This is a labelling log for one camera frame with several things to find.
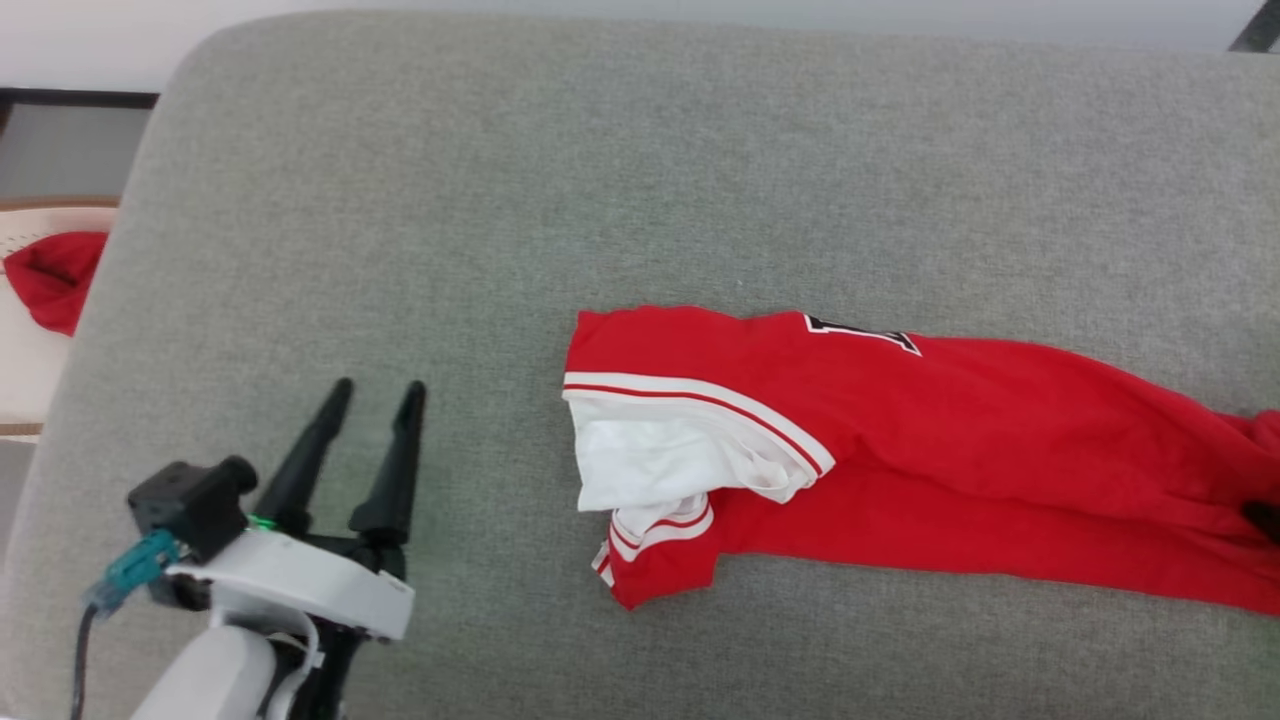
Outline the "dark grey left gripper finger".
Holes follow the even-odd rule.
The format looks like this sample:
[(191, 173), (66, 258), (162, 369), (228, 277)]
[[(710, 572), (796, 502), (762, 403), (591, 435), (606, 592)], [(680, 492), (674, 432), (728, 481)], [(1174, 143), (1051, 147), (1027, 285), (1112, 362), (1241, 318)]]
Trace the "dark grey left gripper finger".
[(355, 391), (349, 378), (340, 378), (300, 433), (256, 502), (256, 524), (292, 537), (306, 536), (312, 524), (308, 511), (326, 452), (342, 424)]
[(390, 424), (390, 445), (367, 498), (349, 516), (348, 529), (370, 543), (403, 546), (410, 541), (417, 489), (428, 387), (407, 387)]

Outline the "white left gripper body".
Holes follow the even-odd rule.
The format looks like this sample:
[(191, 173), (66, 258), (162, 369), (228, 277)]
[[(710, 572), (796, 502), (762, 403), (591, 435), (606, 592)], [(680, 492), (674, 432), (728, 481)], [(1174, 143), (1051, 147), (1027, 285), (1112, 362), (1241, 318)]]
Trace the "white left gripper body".
[(317, 623), (394, 643), (415, 602), (413, 589), (390, 574), (274, 530), (247, 529), (214, 559), (178, 562), (165, 574), (207, 592), (212, 626), (303, 635), (311, 660), (321, 655)]

